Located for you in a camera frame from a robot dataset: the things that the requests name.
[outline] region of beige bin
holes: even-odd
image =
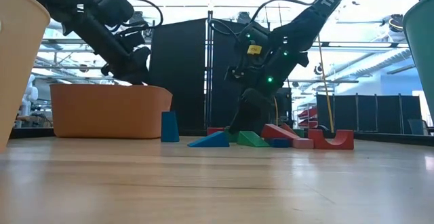
[[[49,23],[47,10],[35,0],[0,0],[0,152],[6,148]]]
[[[172,94],[156,86],[52,84],[54,133],[72,138],[161,136]]]

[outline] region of pink rectangular block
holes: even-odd
[[[313,140],[308,138],[295,138],[292,147],[296,149],[313,149]]]

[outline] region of black partition panel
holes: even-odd
[[[332,117],[333,117],[335,107],[334,107],[332,96],[330,97],[330,106],[332,107]],[[318,125],[325,126],[329,130],[331,130],[326,95],[317,95],[317,108],[318,108]]]
[[[155,29],[149,67],[152,85],[173,94],[180,131],[204,127],[205,19]]]
[[[378,132],[401,134],[398,96],[378,96]]]
[[[409,119],[422,119],[420,100],[418,96],[401,96],[404,134],[411,134]]]
[[[335,130],[357,129],[357,108],[355,96],[334,97]]]
[[[358,96],[359,131],[376,132],[376,99],[375,96]]]
[[[245,25],[236,22],[223,21],[235,32],[241,31]],[[212,91],[211,91],[211,127],[229,126],[237,112],[240,85],[225,81],[224,76],[228,66],[239,62],[234,51],[235,39],[233,36],[221,35],[214,32],[214,45],[212,52]]]

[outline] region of green triangular block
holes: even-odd
[[[304,138],[304,129],[293,129],[293,131],[300,137]]]
[[[238,133],[234,133],[234,134],[229,133],[229,128],[225,128],[224,133],[226,134],[226,138],[230,143],[238,142]]]
[[[239,132],[237,143],[249,147],[270,147],[268,143],[254,132]]]

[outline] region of wooden floor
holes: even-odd
[[[0,155],[0,223],[433,223],[434,148],[192,140],[12,140]]]

